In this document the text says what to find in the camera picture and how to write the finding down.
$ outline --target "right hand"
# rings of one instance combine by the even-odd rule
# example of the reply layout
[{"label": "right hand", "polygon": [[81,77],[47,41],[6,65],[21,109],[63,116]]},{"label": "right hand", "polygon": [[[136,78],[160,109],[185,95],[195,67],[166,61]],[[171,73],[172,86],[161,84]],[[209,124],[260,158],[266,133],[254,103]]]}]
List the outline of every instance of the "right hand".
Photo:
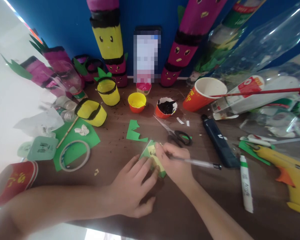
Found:
[{"label": "right hand", "polygon": [[167,153],[179,158],[190,158],[189,150],[186,148],[179,148],[171,143],[165,143],[161,146],[159,143],[155,144],[156,155],[164,167],[168,176],[174,183],[181,188],[184,183],[193,179],[191,172],[191,164],[181,161],[170,160]]}]

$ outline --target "left hand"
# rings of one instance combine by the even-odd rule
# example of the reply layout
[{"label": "left hand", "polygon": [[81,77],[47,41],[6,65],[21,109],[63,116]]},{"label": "left hand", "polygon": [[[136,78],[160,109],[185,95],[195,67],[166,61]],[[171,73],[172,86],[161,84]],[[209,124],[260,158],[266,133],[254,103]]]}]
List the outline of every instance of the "left hand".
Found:
[{"label": "left hand", "polygon": [[155,168],[151,177],[142,183],[153,159],[143,157],[138,161],[139,157],[134,156],[108,188],[110,208],[114,215],[140,218],[152,212],[155,197],[142,205],[140,201],[157,182],[159,168]]}]

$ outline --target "white glue tube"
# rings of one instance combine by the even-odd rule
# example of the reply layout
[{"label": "white glue tube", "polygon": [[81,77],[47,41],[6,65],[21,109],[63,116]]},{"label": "white glue tube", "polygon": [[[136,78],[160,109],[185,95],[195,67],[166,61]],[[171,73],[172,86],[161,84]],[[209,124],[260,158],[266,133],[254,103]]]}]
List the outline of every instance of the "white glue tube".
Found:
[{"label": "white glue tube", "polygon": [[240,156],[240,172],[241,172],[241,183],[242,183],[242,194],[243,194],[243,205],[244,209],[250,213],[253,213],[252,195],[250,187],[249,170],[246,158]]}]

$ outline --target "red paper cup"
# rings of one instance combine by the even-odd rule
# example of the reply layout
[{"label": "red paper cup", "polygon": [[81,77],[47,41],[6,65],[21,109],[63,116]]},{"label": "red paper cup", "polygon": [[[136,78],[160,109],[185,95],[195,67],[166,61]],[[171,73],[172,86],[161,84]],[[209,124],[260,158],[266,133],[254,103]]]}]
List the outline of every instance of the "red paper cup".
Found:
[{"label": "red paper cup", "polygon": [[146,105],[147,99],[146,96],[142,93],[132,93],[128,97],[128,103],[130,110],[133,113],[141,113]]},{"label": "red paper cup", "polygon": [[227,87],[218,79],[204,77],[199,78],[194,87],[183,101],[184,109],[195,112],[220,97],[210,97],[227,93]]},{"label": "red paper cup", "polygon": [[170,117],[172,114],[174,114],[176,112],[177,107],[178,107],[177,103],[174,103],[172,113],[171,114],[164,114],[163,112],[160,111],[160,109],[158,107],[158,104],[166,102],[166,101],[173,102],[173,100],[171,98],[168,98],[168,97],[160,98],[159,101],[157,102],[156,115],[157,115],[157,117],[162,118],[162,119],[166,119],[166,118]]}]

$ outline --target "yellow container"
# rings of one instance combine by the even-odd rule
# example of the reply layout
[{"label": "yellow container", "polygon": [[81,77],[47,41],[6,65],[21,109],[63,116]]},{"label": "yellow container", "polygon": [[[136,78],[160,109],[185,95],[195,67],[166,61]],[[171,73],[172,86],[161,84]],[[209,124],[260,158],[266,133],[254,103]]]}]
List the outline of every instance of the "yellow container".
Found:
[{"label": "yellow container", "polygon": [[108,106],[114,106],[120,101],[116,82],[111,77],[102,77],[97,81],[97,91]]},{"label": "yellow container", "polygon": [[100,127],[107,118],[107,113],[101,104],[89,98],[85,98],[79,102],[74,112],[87,123],[96,127]]}]

